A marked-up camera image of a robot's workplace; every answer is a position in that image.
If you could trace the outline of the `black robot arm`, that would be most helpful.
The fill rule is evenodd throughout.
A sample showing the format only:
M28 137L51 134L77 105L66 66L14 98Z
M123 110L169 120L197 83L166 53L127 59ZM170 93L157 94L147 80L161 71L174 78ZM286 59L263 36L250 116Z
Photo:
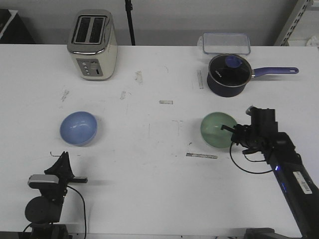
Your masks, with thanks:
M28 179L28 186L38 189L40 196L33 198L25 207L25 217L32 228L29 239L71 239L65 224L59 224L67 189L74 190L81 199L81 193L70 183L87 183L87 177L76 177L71 169L69 153L64 151L57 161L43 174L33 174Z
M278 130L274 109L249 107L250 125L222 125L232 133L231 143L245 148L243 154L260 152L270 165L294 216L302 238L319 237L319 189L305 169L301 156L285 132Z

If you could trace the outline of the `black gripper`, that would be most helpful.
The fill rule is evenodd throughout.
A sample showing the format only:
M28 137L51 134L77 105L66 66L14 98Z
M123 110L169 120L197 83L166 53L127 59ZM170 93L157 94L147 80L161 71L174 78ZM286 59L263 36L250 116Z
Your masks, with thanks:
M67 194L67 186L69 183L87 183L87 177L76 177L74 176L69 160L69 153L66 151L62 152L58 160L48 169L44 171L44 174L62 174L64 172L64 161L65 170L67 176L57 176L59 183L56 186L49 186L47 189L41 189L41 195L47 199L62 199Z
M231 136L233 143L246 148L243 154L253 154L269 149L271 136L278 133L274 109L255 107L250 117L250 125L237 124L233 128L224 124L221 126L221 130L233 132Z

